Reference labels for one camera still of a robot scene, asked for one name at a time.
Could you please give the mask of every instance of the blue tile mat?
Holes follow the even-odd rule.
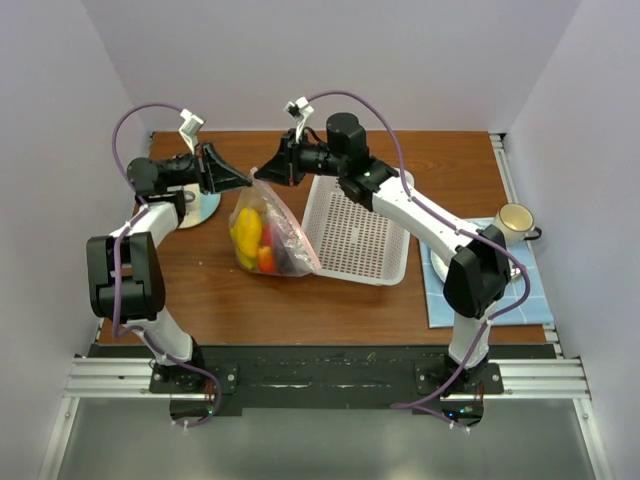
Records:
[[[491,223],[491,218],[472,218],[469,221],[480,227]],[[536,267],[533,254],[526,242],[520,242],[509,248],[509,251],[527,267],[531,279],[531,295],[520,307],[500,315],[494,320],[494,325],[536,325],[553,323],[553,315],[549,310],[547,298],[544,295],[540,273]],[[427,310],[429,312],[429,326],[443,328],[453,326],[453,309],[449,306],[442,293],[443,283],[431,266],[431,250],[420,242],[420,257],[422,258],[422,274],[427,293]],[[504,297],[498,302],[498,308],[506,307],[520,298],[524,291],[524,280],[518,277],[507,286]]]

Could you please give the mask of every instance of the white cable clip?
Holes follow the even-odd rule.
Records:
[[[313,107],[305,97],[295,102],[287,102],[284,111],[296,119],[296,143],[300,143],[307,120],[313,113]]]
[[[184,118],[184,122],[178,130],[178,133],[184,140],[184,143],[187,144],[187,147],[189,147],[191,153],[194,154],[196,152],[196,145],[198,144],[198,137],[196,134],[204,125],[204,120],[191,113],[186,108],[180,112],[180,116]]]

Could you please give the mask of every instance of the white dish rack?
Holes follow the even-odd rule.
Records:
[[[413,186],[413,175],[406,175]],[[313,179],[302,229],[322,263],[317,275],[369,285],[404,278],[409,232],[349,200],[335,177]]]

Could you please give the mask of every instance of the wooden table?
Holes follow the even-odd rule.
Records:
[[[270,159],[281,132],[208,132],[222,157],[248,172]],[[506,197],[486,132],[399,132],[416,187],[460,217],[493,216]],[[384,132],[368,134],[371,151],[395,165]],[[178,134],[154,136],[151,157],[186,151]],[[296,188],[275,187],[299,220],[312,178]],[[158,249],[167,306],[200,344],[446,344],[451,329],[430,329],[418,241],[412,237],[404,280],[374,287],[308,275],[278,278],[238,268],[228,218],[238,192],[222,196],[202,225],[169,235]],[[114,343],[105,322],[99,343]],[[137,337],[123,342],[137,342]],[[493,327],[492,343],[543,343],[542,327]]]

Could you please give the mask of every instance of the cup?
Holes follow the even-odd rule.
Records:
[[[537,240],[542,236],[542,230],[534,224],[533,214],[518,203],[507,203],[502,207],[493,219],[493,225],[504,234],[507,247],[522,240]],[[527,236],[530,232],[535,232],[536,235]]]

